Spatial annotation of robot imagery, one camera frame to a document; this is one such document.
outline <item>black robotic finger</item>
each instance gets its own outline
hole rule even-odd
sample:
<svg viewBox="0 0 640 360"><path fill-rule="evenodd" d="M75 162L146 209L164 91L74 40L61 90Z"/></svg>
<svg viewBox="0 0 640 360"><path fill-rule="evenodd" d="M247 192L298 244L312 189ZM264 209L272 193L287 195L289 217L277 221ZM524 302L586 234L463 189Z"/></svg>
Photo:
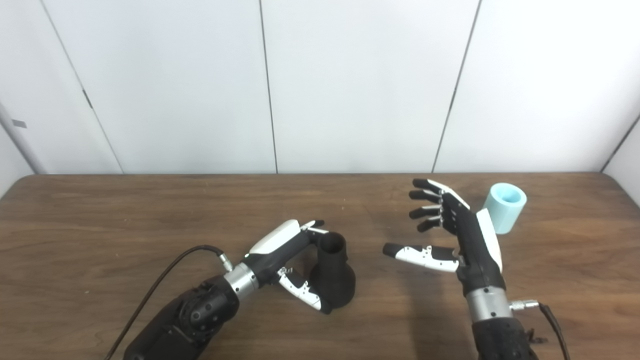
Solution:
<svg viewBox="0 0 640 360"><path fill-rule="evenodd" d="M409 217L412 219L417 219L426 216L438 216L440 214L440 209L440 205L423 206L409 212Z"/></svg>
<svg viewBox="0 0 640 360"><path fill-rule="evenodd" d="M428 200L439 204L442 198L429 190L412 190L409 192L409 198L413 200Z"/></svg>
<svg viewBox="0 0 640 360"><path fill-rule="evenodd" d="M418 232L424 233L425 231L436 226L440 226L440 217L428 218L427 220L419 223L416 229L418 229Z"/></svg>
<svg viewBox="0 0 640 360"><path fill-rule="evenodd" d="M413 185L416 188L431 190L434 193L440 193L440 190L442 190L439 186L427 179L413 179Z"/></svg>

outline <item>cable connector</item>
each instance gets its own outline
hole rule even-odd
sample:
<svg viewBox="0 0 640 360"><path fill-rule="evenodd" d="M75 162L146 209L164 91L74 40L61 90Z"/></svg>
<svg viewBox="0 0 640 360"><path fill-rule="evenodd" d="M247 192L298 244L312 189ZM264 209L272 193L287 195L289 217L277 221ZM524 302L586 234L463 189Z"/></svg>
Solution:
<svg viewBox="0 0 640 360"><path fill-rule="evenodd" d="M516 300L509 303L509 308L512 311L520 311L538 306L540 306L540 303L537 300Z"/></svg>
<svg viewBox="0 0 640 360"><path fill-rule="evenodd" d="M218 256L218 259L220 259L220 261L222 262L222 266L225 268L227 272L233 271L234 265L231 263L231 261L226 255L220 254Z"/></svg>

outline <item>small label on wall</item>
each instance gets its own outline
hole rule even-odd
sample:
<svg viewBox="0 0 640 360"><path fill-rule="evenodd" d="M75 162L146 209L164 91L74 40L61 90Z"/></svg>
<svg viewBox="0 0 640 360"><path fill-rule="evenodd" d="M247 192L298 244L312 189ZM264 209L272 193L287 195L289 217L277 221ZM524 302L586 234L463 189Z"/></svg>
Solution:
<svg viewBox="0 0 640 360"><path fill-rule="evenodd" d="M11 119L11 121L13 122L13 126L23 127L25 129L27 128L27 123L24 121L15 120L15 119Z"/></svg>

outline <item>black cable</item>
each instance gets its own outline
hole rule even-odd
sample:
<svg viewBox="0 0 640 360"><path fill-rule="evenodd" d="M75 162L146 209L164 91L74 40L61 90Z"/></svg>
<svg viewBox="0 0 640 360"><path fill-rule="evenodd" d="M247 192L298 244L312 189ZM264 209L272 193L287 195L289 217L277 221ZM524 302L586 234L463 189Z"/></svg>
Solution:
<svg viewBox="0 0 640 360"><path fill-rule="evenodd" d="M116 352L116 349L118 348L118 346L122 342L122 339L124 339L124 336L127 334L127 331L129 331L129 328L131 328L131 325L133 325L133 322L136 321L136 318L140 314L140 311L142 311L142 308L145 307L145 304L147 303L147 301L149 300L151 295L153 295L154 291L156 290L158 285L160 285L160 282L164 279L164 277L166 277L166 275L169 274L171 269L173 269L173 267L175 265L177 265L180 262L180 260L184 259L185 256L189 255L190 253L192 253L194 251L198 251L198 250L206 250L206 251L215 252L216 255L218 255L218 256L221 256L223 254L223 251L220 250L219 248L215 247L215 246L199 245L199 246L196 246L196 247L192 247L189 250L187 250L187 251L183 252L182 254L178 255L178 257L175 258L175 260L173 260L173 262L171 262L169 264L169 266L167 266L166 269L160 274L160 276L156 279L156 281L151 286L151 288L149 288L149 291L147 291L147 294L145 295L145 297L142 298L142 301L140 302L140 305L138 305L138 308L133 312L133 315L131 315L129 321L127 322L127 325L125 325L124 328L122 329L122 332L120 333L120 335L116 339L115 343L111 347L111 350L109 350L109 352L107 353L107 356L104 357L104 360L111 359L111 356L113 356L113 353Z"/></svg>
<svg viewBox="0 0 640 360"><path fill-rule="evenodd" d="M564 356L564 360L571 360L569 356L569 350L566 347L566 343L564 342L564 336L562 335L562 330L560 329L560 324L556 320L556 317L551 312L551 308L540 304L540 311L545 315L545 318L549 321L551 328L553 328L556 336L558 337L558 342L560 343L560 349L562 349L562 355Z"/></svg>

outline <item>robotic finger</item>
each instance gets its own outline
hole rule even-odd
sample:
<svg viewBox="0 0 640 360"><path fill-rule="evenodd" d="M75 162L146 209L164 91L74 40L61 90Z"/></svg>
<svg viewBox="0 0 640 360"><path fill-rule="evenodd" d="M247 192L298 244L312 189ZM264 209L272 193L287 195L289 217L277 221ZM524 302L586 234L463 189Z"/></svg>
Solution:
<svg viewBox="0 0 640 360"><path fill-rule="evenodd" d="M382 248L384 255L394 259L443 272L455 272L458 269L460 260L454 255L454 251L455 249L450 247L407 246L395 243L386 243Z"/></svg>

